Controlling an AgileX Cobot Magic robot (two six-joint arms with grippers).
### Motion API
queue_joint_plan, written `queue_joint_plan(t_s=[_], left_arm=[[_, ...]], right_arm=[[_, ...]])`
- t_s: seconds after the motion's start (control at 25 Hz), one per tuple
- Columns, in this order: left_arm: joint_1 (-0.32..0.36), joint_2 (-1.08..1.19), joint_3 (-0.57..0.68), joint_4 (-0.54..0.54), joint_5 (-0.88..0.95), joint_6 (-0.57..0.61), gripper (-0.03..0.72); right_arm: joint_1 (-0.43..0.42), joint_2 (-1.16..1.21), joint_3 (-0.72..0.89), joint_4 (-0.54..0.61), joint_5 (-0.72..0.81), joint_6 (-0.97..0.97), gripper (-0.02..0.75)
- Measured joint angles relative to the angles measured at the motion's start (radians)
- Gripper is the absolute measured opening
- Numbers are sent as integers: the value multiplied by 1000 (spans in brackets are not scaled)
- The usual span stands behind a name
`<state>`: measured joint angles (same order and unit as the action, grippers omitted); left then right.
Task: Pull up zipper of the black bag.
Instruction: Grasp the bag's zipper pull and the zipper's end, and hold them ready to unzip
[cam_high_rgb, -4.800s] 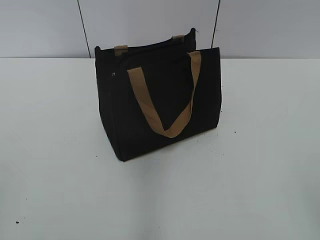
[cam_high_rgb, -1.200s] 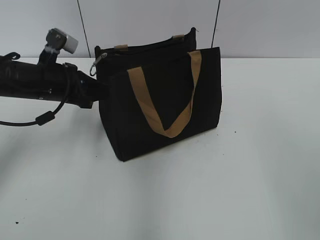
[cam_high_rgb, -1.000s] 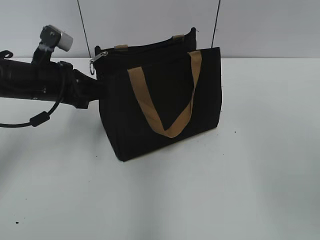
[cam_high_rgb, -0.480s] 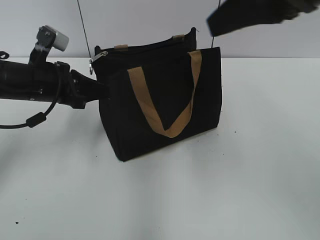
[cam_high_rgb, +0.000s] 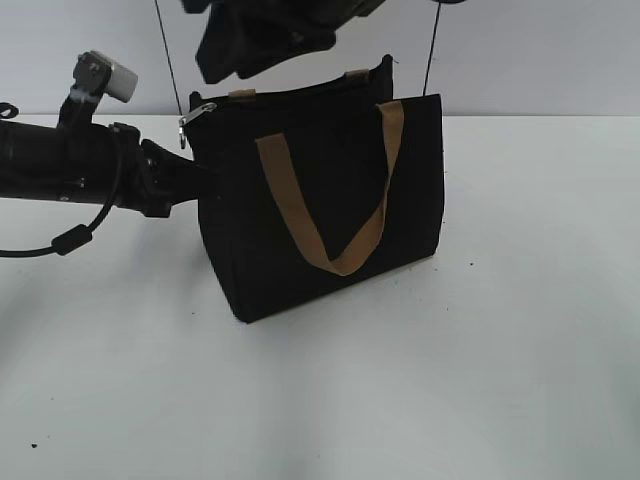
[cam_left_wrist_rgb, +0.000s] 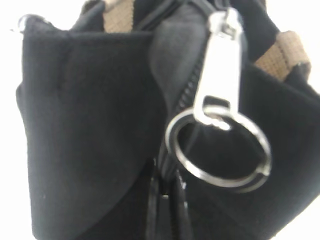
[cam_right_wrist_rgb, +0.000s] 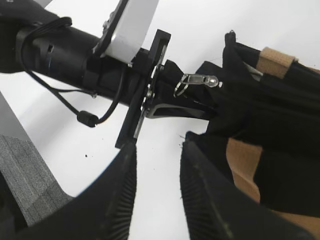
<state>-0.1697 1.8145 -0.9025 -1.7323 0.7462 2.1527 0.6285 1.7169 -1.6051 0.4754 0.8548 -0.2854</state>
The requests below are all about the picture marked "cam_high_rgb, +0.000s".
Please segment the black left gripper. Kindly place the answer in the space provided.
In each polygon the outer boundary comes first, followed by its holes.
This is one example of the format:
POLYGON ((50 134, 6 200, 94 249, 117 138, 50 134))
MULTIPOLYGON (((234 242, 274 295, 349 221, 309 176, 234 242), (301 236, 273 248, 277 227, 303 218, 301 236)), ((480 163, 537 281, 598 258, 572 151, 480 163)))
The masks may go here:
POLYGON ((109 130, 122 160, 117 207, 149 218, 168 218, 174 199, 200 199, 216 193, 217 175, 207 166, 142 139, 133 126, 113 123, 109 130))

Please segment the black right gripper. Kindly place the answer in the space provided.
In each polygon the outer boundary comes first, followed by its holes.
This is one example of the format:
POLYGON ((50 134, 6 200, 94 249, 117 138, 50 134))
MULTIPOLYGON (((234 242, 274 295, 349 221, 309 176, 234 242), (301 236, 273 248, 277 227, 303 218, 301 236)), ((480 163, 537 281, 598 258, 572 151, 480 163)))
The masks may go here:
POLYGON ((371 1, 184 1, 187 14, 209 13, 195 54, 207 84, 254 77, 299 56, 327 51, 336 32, 373 11, 371 1))

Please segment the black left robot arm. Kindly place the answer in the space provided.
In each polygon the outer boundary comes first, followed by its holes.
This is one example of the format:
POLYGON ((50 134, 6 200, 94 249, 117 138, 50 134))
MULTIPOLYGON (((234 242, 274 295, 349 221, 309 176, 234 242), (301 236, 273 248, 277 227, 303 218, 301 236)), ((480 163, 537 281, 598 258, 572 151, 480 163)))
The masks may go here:
POLYGON ((1 196, 114 205, 167 218, 173 206, 214 193, 216 174, 176 155, 132 126, 78 131, 1 123, 1 196))

